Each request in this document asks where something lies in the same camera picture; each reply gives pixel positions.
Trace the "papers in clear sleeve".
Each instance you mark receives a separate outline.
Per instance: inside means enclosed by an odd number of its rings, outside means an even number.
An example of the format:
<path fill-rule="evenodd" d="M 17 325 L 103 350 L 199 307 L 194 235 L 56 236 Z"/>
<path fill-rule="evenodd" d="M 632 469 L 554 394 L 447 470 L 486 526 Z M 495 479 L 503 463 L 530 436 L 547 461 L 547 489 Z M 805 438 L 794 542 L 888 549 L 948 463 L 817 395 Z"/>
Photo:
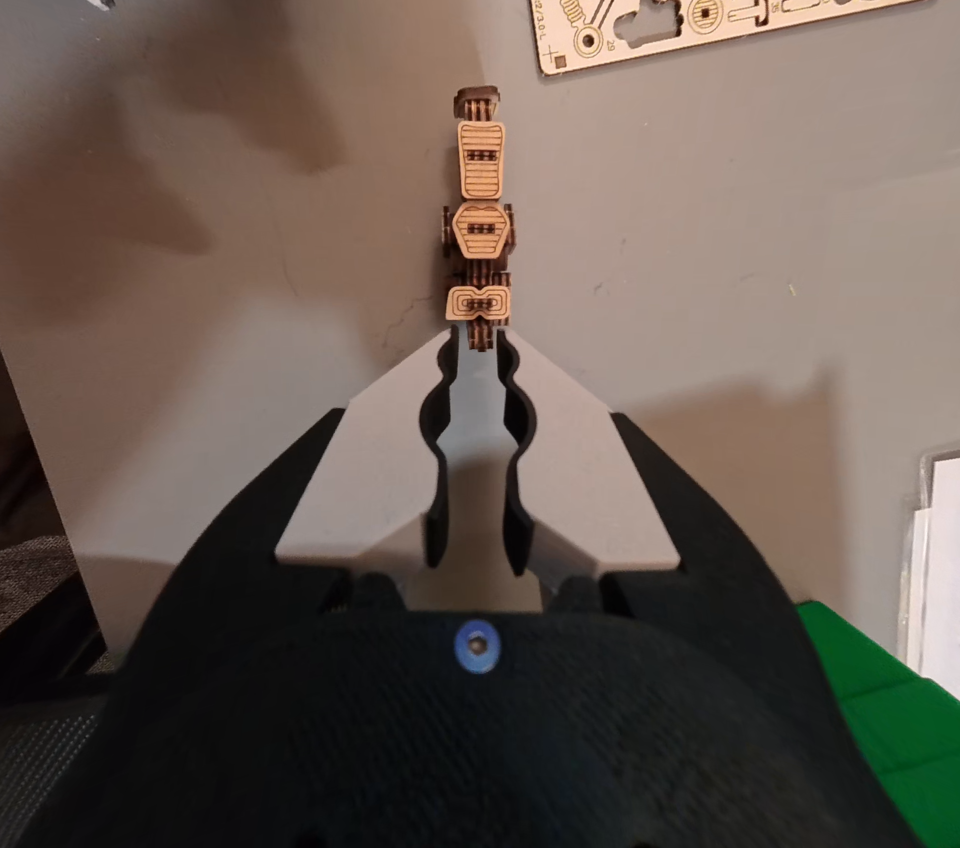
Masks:
<path fill-rule="evenodd" d="M 899 659 L 959 697 L 959 445 L 920 459 L 906 520 L 897 610 Z"/>

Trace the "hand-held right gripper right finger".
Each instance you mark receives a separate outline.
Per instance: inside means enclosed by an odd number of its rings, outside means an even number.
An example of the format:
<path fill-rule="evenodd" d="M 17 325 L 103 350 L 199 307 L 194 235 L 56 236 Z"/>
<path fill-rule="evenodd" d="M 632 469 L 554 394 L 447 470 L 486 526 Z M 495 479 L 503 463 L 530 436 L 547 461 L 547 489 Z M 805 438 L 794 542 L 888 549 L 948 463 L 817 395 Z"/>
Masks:
<path fill-rule="evenodd" d="M 498 332 L 506 472 L 502 538 L 512 573 L 556 593 L 572 577 L 664 571 L 681 558 L 612 411 L 519 334 Z"/>

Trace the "green plastic bin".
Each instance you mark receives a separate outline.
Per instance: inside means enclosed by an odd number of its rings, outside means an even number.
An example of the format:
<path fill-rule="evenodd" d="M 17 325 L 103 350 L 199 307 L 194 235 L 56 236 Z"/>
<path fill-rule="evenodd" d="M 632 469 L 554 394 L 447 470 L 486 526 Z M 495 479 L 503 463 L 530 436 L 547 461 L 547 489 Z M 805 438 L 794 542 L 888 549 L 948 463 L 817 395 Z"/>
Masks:
<path fill-rule="evenodd" d="M 796 607 L 846 722 L 929 847 L 959 845 L 959 702 L 817 601 Z"/>

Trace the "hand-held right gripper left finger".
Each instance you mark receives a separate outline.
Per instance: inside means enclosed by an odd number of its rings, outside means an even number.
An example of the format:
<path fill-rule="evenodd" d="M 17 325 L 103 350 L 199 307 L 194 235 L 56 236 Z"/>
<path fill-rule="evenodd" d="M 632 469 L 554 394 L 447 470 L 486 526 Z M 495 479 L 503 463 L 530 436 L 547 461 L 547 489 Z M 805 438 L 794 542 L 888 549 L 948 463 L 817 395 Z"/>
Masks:
<path fill-rule="evenodd" d="M 459 333 L 442 331 L 355 396 L 274 550 L 287 565 L 382 573 L 398 586 L 441 562 L 450 530 Z"/>

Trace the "small wooden puzzle model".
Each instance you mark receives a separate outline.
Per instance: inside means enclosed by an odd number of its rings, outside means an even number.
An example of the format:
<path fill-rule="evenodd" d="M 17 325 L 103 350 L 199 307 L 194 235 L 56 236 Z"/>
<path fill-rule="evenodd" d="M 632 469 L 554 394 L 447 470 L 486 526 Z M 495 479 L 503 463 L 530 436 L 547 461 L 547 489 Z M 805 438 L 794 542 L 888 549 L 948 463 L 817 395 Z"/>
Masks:
<path fill-rule="evenodd" d="M 502 200 L 506 129 L 496 86 L 466 86 L 454 97 L 461 202 L 441 214 L 440 245 L 449 264 L 445 317 L 464 326 L 468 347 L 490 351 L 509 326 L 518 240 L 513 207 Z"/>

